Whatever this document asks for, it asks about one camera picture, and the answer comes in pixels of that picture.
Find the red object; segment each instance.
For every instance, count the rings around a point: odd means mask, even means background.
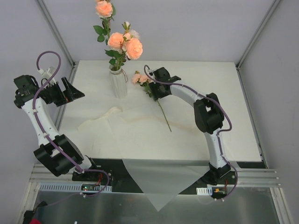
[[[42,223],[34,218],[29,224],[42,224]]]

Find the metal frame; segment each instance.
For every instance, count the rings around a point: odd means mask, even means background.
[[[279,188],[281,186],[277,171],[274,169],[237,168],[237,171],[237,187]],[[33,167],[29,182],[94,184],[94,182],[74,182],[71,179],[72,173],[55,177],[46,167],[41,164],[36,164]]]
[[[269,8],[268,12],[264,16],[261,24],[259,25],[258,29],[254,33],[252,39],[250,40],[247,48],[245,49],[245,51],[243,53],[239,63],[236,66],[238,76],[240,79],[241,88],[242,88],[242,91],[244,94],[245,102],[246,102],[246,105],[248,108],[248,112],[249,112],[249,116],[251,119],[253,129],[254,129],[256,141],[258,143],[259,149],[261,150],[260,151],[261,154],[263,154],[263,151],[261,149],[260,140],[259,140],[259,137],[258,137],[258,134],[256,131],[256,126],[255,126],[255,123],[254,123],[254,120],[252,117],[252,113],[250,110],[250,103],[248,101],[246,90],[245,90],[243,82],[242,82],[242,76],[239,71],[240,71],[240,67],[243,65],[249,52],[255,45],[257,39],[259,38],[260,34],[262,33],[263,29],[265,28],[266,24],[272,17],[273,13],[277,9],[277,7],[279,6],[281,1],[282,0],[274,0],[273,1],[271,7]],[[63,51],[69,64],[72,66],[69,81],[70,81],[70,83],[73,83],[78,63],[75,63],[72,56],[70,55],[44,1],[36,0],[36,3],[39,6],[43,16],[45,17],[45,20],[47,21],[47,24],[48,24],[50,30],[52,31],[53,36],[56,39],[59,47]],[[61,122],[62,122],[64,112],[65,112],[65,107],[66,106],[64,105],[58,109],[58,112],[57,112],[57,115],[55,118],[55,126],[57,127],[58,130],[61,126]],[[238,169],[238,175],[239,175],[239,183],[237,185],[238,187],[267,187],[267,188],[270,188],[280,223],[282,223],[282,224],[294,223],[294,221],[292,220],[292,217],[290,215],[289,209],[287,207],[287,204],[285,202],[283,190],[280,188],[281,187],[280,179],[275,170],[273,170],[273,169],[241,169],[240,168],[240,169]],[[23,203],[22,203],[21,211],[19,213],[18,223],[21,223],[23,214],[26,210],[33,209],[33,206],[34,206],[34,203],[35,203],[35,200],[37,197],[37,193],[40,188],[40,184],[42,182],[74,183],[71,180],[71,177],[72,177],[71,173],[68,173],[68,174],[60,176],[60,177],[55,177],[44,166],[35,165],[32,175],[30,177],[26,195],[25,195]],[[76,182],[76,183],[90,184],[91,182]]]
[[[273,16],[274,12],[276,11],[277,7],[279,6],[279,4],[282,2],[282,0],[274,0],[272,5],[270,6],[269,10],[267,11],[266,15],[264,16],[261,24],[258,26],[256,32],[254,33],[253,37],[251,38],[248,46],[246,47],[239,63],[237,63],[237,68],[239,69],[245,59],[247,58],[249,52],[251,51],[252,47],[255,45],[257,39],[259,38],[260,34],[262,33],[263,29],[265,28],[265,26],[267,25],[267,23],[269,22],[270,18]]]
[[[36,4],[38,5],[38,7],[40,8],[54,38],[56,39],[60,49],[62,50],[63,54],[65,55],[65,57],[67,58],[68,62],[70,63],[71,67],[73,67],[75,65],[75,62],[69,52],[69,50],[67,49],[56,25],[55,22],[53,21],[50,12],[47,9],[46,4],[44,3],[43,0],[35,0]]]

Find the purple tube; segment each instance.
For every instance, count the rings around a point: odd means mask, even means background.
[[[57,66],[57,69],[55,70],[55,72],[53,73],[53,75],[37,90],[37,92],[35,93],[34,97],[33,97],[33,103],[32,103],[32,108],[33,110],[36,110],[36,99],[38,97],[38,94],[41,92],[41,90],[54,78],[54,76],[57,74],[58,70],[60,69],[60,66],[61,66],[61,57],[58,53],[54,52],[54,51],[45,51],[43,53],[41,53],[38,58],[37,58],[37,61],[36,61],[36,67],[37,69],[39,70],[40,67],[39,67],[39,60],[41,59],[41,57],[44,55],[44,54],[47,54],[47,53],[52,53],[52,54],[55,54],[57,57],[58,57],[58,66]],[[36,119],[36,122],[39,126],[39,128],[41,129],[41,131],[43,133],[46,133],[44,127],[42,126],[39,118],[38,118],[38,115],[37,115],[37,112],[33,112],[34,114],[34,117]],[[59,146],[57,146],[53,141],[52,139],[46,135],[45,138],[49,141],[49,143],[55,148],[57,149],[63,156],[65,156],[77,169],[78,172],[82,173],[83,172],[83,169],[68,155],[66,154]],[[86,197],[93,197],[93,196],[96,196],[97,194],[99,194],[100,192],[102,192],[103,190],[105,190],[105,188],[108,186],[109,184],[109,175],[103,171],[103,170],[97,170],[97,169],[85,169],[84,171],[86,172],[100,172],[100,173],[104,173],[106,176],[107,176],[107,184],[100,190],[98,191],[97,193],[93,194],[93,195],[86,195]],[[54,204],[57,204],[57,203],[60,203],[62,201],[64,201],[65,199],[73,196],[73,195],[76,195],[77,193],[75,194],[71,194],[69,196],[67,196],[66,198],[63,198],[62,200],[59,200],[55,203],[52,203],[52,204],[49,204],[48,206],[51,206],[51,205],[54,205]]]
[[[191,90],[191,91],[194,92],[197,96],[200,96],[200,97],[202,97],[202,98],[204,98],[204,99],[207,99],[207,100],[209,100],[209,101],[212,101],[214,104],[216,104],[216,106],[221,110],[221,112],[224,114],[225,118],[228,120],[229,128],[228,128],[228,129],[222,129],[222,130],[218,131],[218,132],[217,132],[217,139],[218,139],[218,144],[219,144],[219,149],[220,149],[221,157],[222,157],[223,160],[224,160],[228,165],[230,165],[230,166],[233,168],[233,170],[235,171],[235,178],[236,178],[236,179],[235,179],[234,187],[233,187],[233,189],[232,189],[232,190],[231,190],[225,197],[229,196],[229,195],[235,190],[235,188],[236,188],[236,186],[237,186],[237,184],[238,184],[238,172],[237,172],[236,167],[233,166],[233,165],[232,165],[232,164],[225,158],[225,156],[223,155],[223,149],[222,149],[221,140],[220,140],[220,137],[219,137],[219,134],[220,134],[221,132],[229,132],[229,131],[232,130],[232,128],[233,128],[232,122],[231,122],[231,120],[229,119],[228,115],[226,114],[226,112],[224,111],[224,109],[220,106],[220,104],[219,104],[216,100],[214,100],[214,99],[212,99],[212,98],[209,98],[209,97],[206,97],[206,96],[204,96],[204,95],[198,93],[195,89],[193,89],[193,88],[191,88],[190,86],[187,86],[187,85],[185,85],[185,84],[181,84],[181,83],[165,83],[165,82],[157,81],[157,80],[153,79],[153,78],[147,73],[146,68],[147,68],[148,70],[150,70],[150,67],[149,67],[148,65],[145,65],[144,68],[143,68],[143,70],[144,70],[144,73],[146,74],[146,76],[147,76],[150,80],[152,80],[153,82],[155,82],[155,83],[159,83],[159,84],[163,84],[163,85],[178,85],[178,86],[182,86],[182,87],[185,87],[185,88]]]

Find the white vase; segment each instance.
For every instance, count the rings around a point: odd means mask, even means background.
[[[127,84],[122,68],[117,71],[112,71],[112,65],[109,66],[109,76],[113,88],[113,93],[118,99],[124,99],[128,94]]]

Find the rose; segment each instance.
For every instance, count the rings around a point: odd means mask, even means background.
[[[123,39],[125,40],[125,41],[129,41],[129,40],[131,40],[131,35],[129,34],[129,33],[125,33],[124,35],[123,35]]]
[[[135,73],[135,75],[132,78],[132,83],[136,84],[140,78],[141,78],[140,73]]]
[[[143,76],[140,77],[139,82],[140,82],[140,84],[143,84],[143,83],[145,83],[147,80],[148,80],[148,77],[147,77],[146,75],[143,75]]]
[[[129,59],[138,59],[142,54],[142,44],[137,38],[132,38],[130,41],[125,42],[126,55]]]
[[[122,34],[113,33],[111,34],[107,44],[112,50],[120,50],[122,43],[123,43]]]
[[[106,1],[99,1],[95,7],[99,17],[110,17],[113,12],[112,4]]]
[[[123,26],[125,29],[130,29],[130,23],[128,21],[124,22]]]
[[[129,30],[129,34],[137,39],[140,38],[139,33],[137,33],[135,30],[131,29]]]

